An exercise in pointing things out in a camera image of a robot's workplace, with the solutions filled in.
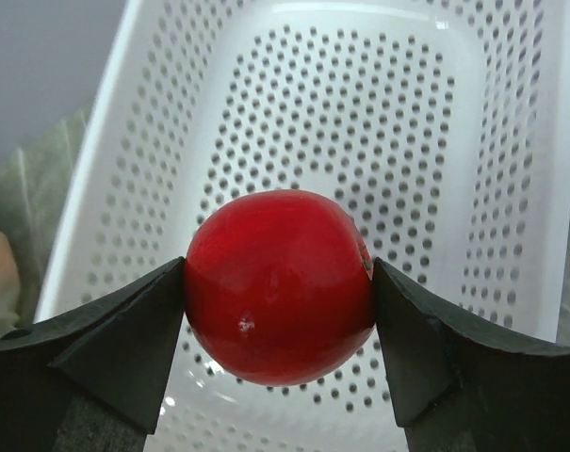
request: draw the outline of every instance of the gray wall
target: gray wall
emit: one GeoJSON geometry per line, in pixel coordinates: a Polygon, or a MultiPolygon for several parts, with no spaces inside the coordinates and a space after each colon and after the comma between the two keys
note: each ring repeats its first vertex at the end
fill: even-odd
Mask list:
{"type": "Polygon", "coordinates": [[[94,96],[124,4],[0,1],[0,163],[94,96]]]}

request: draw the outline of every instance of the white basket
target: white basket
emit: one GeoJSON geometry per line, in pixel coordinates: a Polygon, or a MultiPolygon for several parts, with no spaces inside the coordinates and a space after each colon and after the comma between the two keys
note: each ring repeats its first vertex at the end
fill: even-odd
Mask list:
{"type": "MultiPolygon", "coordinates": [[[[37,320],[186,254],[221,205],[277,187],[339,201],[373,256],[554,340],[570,0],[130,1],[37,320]]],[[[148,450],[406,450],[376,335],[324,379],[267,389],[183,328],[148,450]]]]}

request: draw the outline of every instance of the white container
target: white container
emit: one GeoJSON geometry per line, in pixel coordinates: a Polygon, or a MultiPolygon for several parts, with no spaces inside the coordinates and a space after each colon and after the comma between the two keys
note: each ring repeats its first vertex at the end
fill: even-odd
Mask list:
{"type": "MultiPolygon", "coordinates": [[[[570,0],[132,0],[43,320],[184,255],[233,197],[340,202],[373,256],[554,340],[570,208],[570,0]]],[[[303,387],[237,381],[183,327],[150,451],[400,451],[377,336],[303,387]]]]}

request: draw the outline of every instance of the perforated surface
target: perforated surface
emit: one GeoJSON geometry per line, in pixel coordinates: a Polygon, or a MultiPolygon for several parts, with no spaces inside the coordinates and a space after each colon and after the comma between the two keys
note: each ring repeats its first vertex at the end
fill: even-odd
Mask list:
{"type": "MultiPolygon", "coordinates": [[[[549,334],[542,313],[558,301],[533,282],[561,280],[544,259],[564,249],[548,181],[570,150],[539,131],[563,8],[389,3],[133,2],[39,316],[185,254],[232,199],[303,188],[438,295],[549,334]]],[[[147,448],[400,452],[389,399],[376,334],[323,379],[263,388],[225,373],[185,322],[147,448]]]]}

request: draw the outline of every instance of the red fruit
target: red fruit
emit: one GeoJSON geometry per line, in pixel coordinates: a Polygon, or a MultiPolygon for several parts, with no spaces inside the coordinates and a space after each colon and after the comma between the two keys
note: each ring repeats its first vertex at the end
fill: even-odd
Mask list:
{"type": "Polygon", "coordinates": [[[278,190],[230,202],[192,239],[187,317],[207,353],[270,386],[337,368],[374,325],[370,258],[348,215],[314,193],[278,190]]]}

